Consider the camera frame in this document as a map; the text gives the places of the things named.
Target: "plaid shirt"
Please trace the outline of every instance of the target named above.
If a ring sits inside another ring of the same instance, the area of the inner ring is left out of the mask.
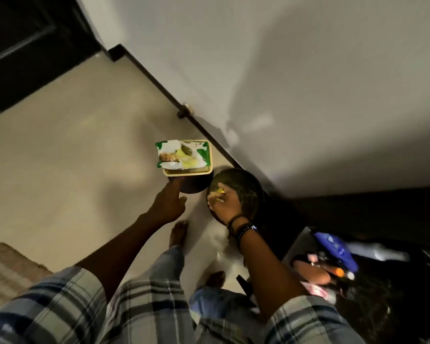
[[[266,325],[266,344],[363,343],[326,301],[301,296],[288,301]],[[133,279],[107,303],[97,277],[70,267],[43,279],[0,308],[3,344],[244,344],[248,339],[225,320],[196,325],[179,282]]]

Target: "black door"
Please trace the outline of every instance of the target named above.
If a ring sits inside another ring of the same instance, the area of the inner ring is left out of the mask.
[[[75,0],[0,0],[0,113],[98,50]]]

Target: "bare foot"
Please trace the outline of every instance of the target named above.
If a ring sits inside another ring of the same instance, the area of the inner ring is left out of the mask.
[[[175,226],[172,228],[171,237],[169,238],[169,248],[175,245],[180,245],[183,247],[183,243],[185,242],[186,233],[188,231],[187,220],[178,221]]]
[[[221,289],[226,280],[226,273],[224,271],[213,273],[205,282],[205,286],[218,287]]]

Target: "blue package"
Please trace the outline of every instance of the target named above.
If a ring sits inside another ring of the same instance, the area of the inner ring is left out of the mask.
[[[346,248],[346,245],[340,238],[338,238],[336,235],[320,232],[314,233],[314,237],[328,250],[328,252],[333,257],[341,260],[347,270],[353,273],[358,270],[357,262],[354,261],[349,249]]]

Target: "rug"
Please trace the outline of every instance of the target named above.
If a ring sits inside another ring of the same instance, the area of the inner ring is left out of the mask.
[[[51,274],[45,266],[0,243],[0,307]]]

